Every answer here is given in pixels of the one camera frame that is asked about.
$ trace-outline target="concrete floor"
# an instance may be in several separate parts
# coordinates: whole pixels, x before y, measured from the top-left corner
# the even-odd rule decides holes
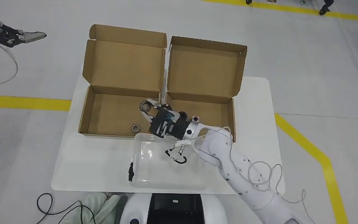
[[[317,8],[323,4],[312,3]],[[335,7],[343,12],[358,9],[348,0]],[[330,157],[348,219],[358,223],[356,21],[194,0],[4,0],[0,15],[12,27],[48,34],[42,41],[13,49],[20,70],[14,80],[0,86],[0,95],[8,96],[71,99],[88,31],[95,23],[166,32],[169,38],[247,45],[244,75],[267,78],[275,112]],[[2,52],[0,67],[0,77],[13,71]],[[41,193],[54,194],[54,211],[83,194],[50,187],[66,118],[66,112],[0,109],[0,223],[36,223],[42,216],[36,208]],[[277,129],[285,197],[299,199],[305,188],[307,209],[316,223],[335,223],[321,166]],[[224,205],[230,223],[260,223],[241,219],[240,214],[250,211],[244,205],[237,210],[243,203],[238,197],[220,197],[230,198]],[[303,211],[302,205],[295,208]],[[49,217],[44,223],[59,219]]]

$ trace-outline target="transparent plastic box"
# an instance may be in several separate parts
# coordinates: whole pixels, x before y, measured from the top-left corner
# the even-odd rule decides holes
[[[176,141],[173,137],[162,139],[152,134],[138,133],[134,139],[134,176],[131,185],[139,188],[205,189],[202,178],[204,161],[191,146],[186,146],[182,153],[187,158],[185,164],[176,163],[165,153],[173,148]]]

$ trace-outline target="yellow floor line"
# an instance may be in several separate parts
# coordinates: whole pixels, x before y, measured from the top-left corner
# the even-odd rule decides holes
[[[0,96],[0,108],[69,111],[70,106],[70,100]],[[275,114],[275,119],[277,126],[321,164],[336,221],[348,223],[331,160],[279,114]]]
[[[0,96],[0,108],[69,111],[70,100]]]
[[[251,4],[246,4],[245,0],[203,0],[203,1],[319,16],[319,14],[318,14],[319,10],[314,10],[311,8],[300,8],[300,7],[295,7],[295,6],[281,6],[281,5],[275,4],[275,3],[255,2],[255,0],[253,0],[253,2]],[[327,12],[324,16],[335,17],[335,18],[344,18],[347,20],[358,20],[358,15],[339,13],[339,12]]]
[[[336,222],[338,224],[348,223],[331,160],[279,114],[275,114],[275,119],[277,126],[321,164]]]

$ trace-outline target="wire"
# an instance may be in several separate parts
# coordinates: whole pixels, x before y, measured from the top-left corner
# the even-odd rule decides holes
[[[15,63],[15,66],[16,66],[16,71],[15,71],[14,75],[13,75],[11,78],[9,78],[8,80],[6,80],[6,81],[0,82],[0,85],[1,85],[1,84],[4,84],[4,83],[6,83],[6,82],[12,80],[13,78],[15,78],[15,76],[16,76],[17,73],[18,73],[18,64],[17,64],[17,61],[16,61],[15,56],[12,54],[12,52],[10,51],[9,48],[3,48],[2,46],[0,46],[0,48],[1,48],[4,52],[6,52],[7,55],[9,55],[9,57],[13,60],[13,62]]]
[[[39,205],[39,200],[40,200],[40,198],[41,198],[42,196],[44,196],[44,195],[48,195],[48,196],[50,196],[50,198],[51,198],[50,207],[49,207],[49,209],[47,210],[47,212],[43,211],[43,210],[40,208],[40,205]],[[79,205],[79,206],[75,206],[75,207],[73,207],[70,211],[68,211],[68,212],[61,218],[61,220],[58,222],[58,224],[60,224],[61,221],[64,219],[64,217],[66,217],[71,211],[73,211],[75,208],[78,208],[78,207],[81,208],[81,215],[80,215],[81,224],[83,224],[83,207],[87,208],[87,209],[91,212],[92,219],[93,219],[93,223],[96,224],[95,214],[93,213],[93,211],[92,211],[90,208],[88,208],[87,206],[83,205],[80,200],[74,202],[74,203],[71,204],[69,207],[67,207],[66,209],[64,209],[64,210],[62,210],[62,211],[60,211],[60,212],[50,213],[51,207],[52,207],[52,205],[53,205],[53,200],[54,200],[53,196],[52,196],[51,194],[49,194],[49,193],[43,193],[42,195],[40,195],[40,196],[37,198],[37,201],[36,201],[37,208],[38,208],[38,210],[39,210],[42,214],[44,214],[44,216],[43,216],[42,219],[40,219],[40,221],[37,222],[36,224],[41,223],[46,216],[54,216],[54,215],[56,215],[56,214],[61,214],[61,213],[65,212],[65,211],[67,211],[67,210],[70,209],[72,206],[74,206],[77,202],[79,202],[80,205]]]
[[[231,160],[231,162],[232,162],[233,164],[235,164],[235,163],[233,162],[232,158],[231,158],[231,150],[232,150],[232,147],[233,147],[233,140],[232,140],[233,136],[232,136],[232,134],[231,134],[230,128],[229,128],[229,127],[222,127],[222,128],[220,128],[220,129],[218,129],[218,130],[214,130],[214,129],[211,129],[211,128],[206,128],[206,129],[213,130],[213,131],[215,131],[215,132],[217,132],[217,133],[219,133],[219,134],[222,134],[222,135],[224,135],[224,136],[226,136],[226,135],[223,134],[223,133],[221,133],[221,132],[219,132],[219,130],[227,129],[227,130],[229,131],[229,133],[230,133],[230,142],[231,142],[231,144],[230,144],[230,160]],[[192,139],[202,138],[202,137],[204,137],[204,136],[206,136],[206,134],[203,135],[203,136],[198,136],[198,137],[192,138]],[[265,165],[270,169],[270,173],[269,173],[268,179],[267,179],[266,181],[256,183],[256,182],[253,182],[253,181],[251,180],[250,170],[251,170],[251,168],[252,168],[255,164],[259,164],[259,163],[265,164]],[[285,198],[281,195],[281,193],[278,191],[277,187],[279,186],[279,184],[280,184],[280,182],[281,182],[281,179],[282,179],[282,165],[281,165],[281,164],[276,164],[275,166],[271,167],[267,162],[264,162],[264,161],[256,161],[256,162],[250,164],[250,167],[248,168],[248,171],[247,171],[247,172],[248,172],[248,179],[246,179],[241,173],[239,173],[239,174],[241,175],[242,178],[244,178],[247,182],[249,182],[249,183],[252,184],[253,186],[254,186],[254,185],[263,185],[263,184],[268,183],[268,188],[267,188],[267,189],[265,189],[265,190],[257,189],[257,190],[259,190],[259,191],[266,192],[266,191],[268,191],[268,190],[271,189],[272,173],[273,173],[275,167],[277,167],[277,166],[280,167],[280,178],[279,178],[279,181],[277,182],[277,184],[276,184],[276,186],[275,186],[275,191],[276,191],[276,193],[279,194],[279,196],[280,196],[284,201],[286,201],[286,202],[288,202],[288,203],[290,203],[290,204],[297,204],[297,203],[302,202],[302,205],[303,205],[303,208],[304,208],[304,210],[305,210],[305,212],[306,212],[306,215],[307,215],[308,218],[315,224],[315,222],[313,221],[313,219],[311,218],[311,216],[309,215],[309,213],[308,213],[308,211],[307,211],[306,205],[304,204],[304,199],[305,199],[305,197],[306,197],[306,190],[305,190],[305,189],[302,190],[301,200],[298,200],[298,201],[295,201],[295,202],[292,202],[292,201],[289,201],[289,200],[285,199]]]

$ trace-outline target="table top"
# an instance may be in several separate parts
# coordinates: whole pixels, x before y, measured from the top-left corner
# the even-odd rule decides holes
[[[236,194],[220,176],[218,168],[209,164],[203,173],[206,177],[206,188],[203,190],[137,188],[130,185],[128,169],[133,156],[134,139],[90,137],[78,133],[88,85],[79,76],[52,177],[51,187],[54,190]],[[232,151],[247,156],[252,162],[265,161],[270,166],[282,164],[268,80],[243,77],[240,93],[234,97],[234,106],[237,141]],[[258,169],[264,177],[269,176],[267,167],[259,166]],[[276,185],[279,176],[277,172],[272,177],[272,186]],[[283,177],[278,190],[281,194],[285,193]]]

